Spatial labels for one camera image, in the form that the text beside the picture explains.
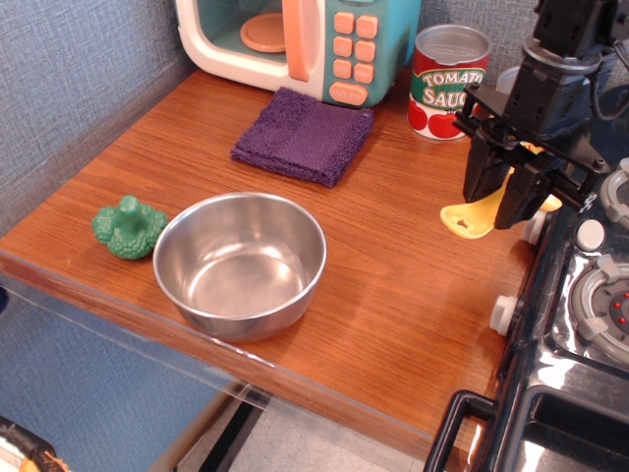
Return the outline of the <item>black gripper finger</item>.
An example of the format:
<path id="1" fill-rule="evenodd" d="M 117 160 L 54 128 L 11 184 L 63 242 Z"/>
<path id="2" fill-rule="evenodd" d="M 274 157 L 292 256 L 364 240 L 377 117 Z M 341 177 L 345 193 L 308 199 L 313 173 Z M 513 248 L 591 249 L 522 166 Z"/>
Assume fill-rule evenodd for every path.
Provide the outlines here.
<path id="1" fill-rule="evenodd" d="M 494 221 L 496 229 L 509 229 L 531 219 L 541 208 L 558 209 L 558 198 L 551 194 L 551 181 L 530 164 L 516 167 L 509 177 Z"/>
<path id="2" fill-rule="evenodd" d="M 463 196 L 476 202 L 497 191 L 511 169 L 505 159 L 510 143 L 503 128 L 479 128 L 468 154 Z"/>

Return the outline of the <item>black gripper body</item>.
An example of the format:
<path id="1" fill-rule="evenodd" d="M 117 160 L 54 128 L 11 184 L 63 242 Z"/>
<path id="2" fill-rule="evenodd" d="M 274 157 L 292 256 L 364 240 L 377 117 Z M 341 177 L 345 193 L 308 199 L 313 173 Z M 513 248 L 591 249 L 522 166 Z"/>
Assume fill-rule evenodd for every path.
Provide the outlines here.
<path id="1" fill-rule="evenodd" d="M 553 196 L 584 211 L 609 170 L 585 137 L 601 74 L 600 61 L 560 65 L 527 59 L 509 95 L 480 84 L 466 86 L 455 125 L 471 139 L 479 128 L 505 129 L 511 167 L 539 169 L 551 181 Z"/>

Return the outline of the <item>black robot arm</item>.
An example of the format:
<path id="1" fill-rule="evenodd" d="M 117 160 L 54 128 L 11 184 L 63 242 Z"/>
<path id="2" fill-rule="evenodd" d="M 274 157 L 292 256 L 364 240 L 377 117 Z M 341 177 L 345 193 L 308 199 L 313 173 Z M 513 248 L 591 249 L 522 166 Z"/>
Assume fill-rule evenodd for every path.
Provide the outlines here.
<path id="1" fill-rule="evenodd" d="M 628 59 L 625 1 L 541 1 L 512 90 L 471 84 L 455 125 L 472 143 L 463 187 L 468 203 L 504 192 L 493 225 L 508 229 L 534 216 L 549 196 L 590 207 L 607 161 L 586 133 L 610 120 L 599 97 L 616 61 Z"/>

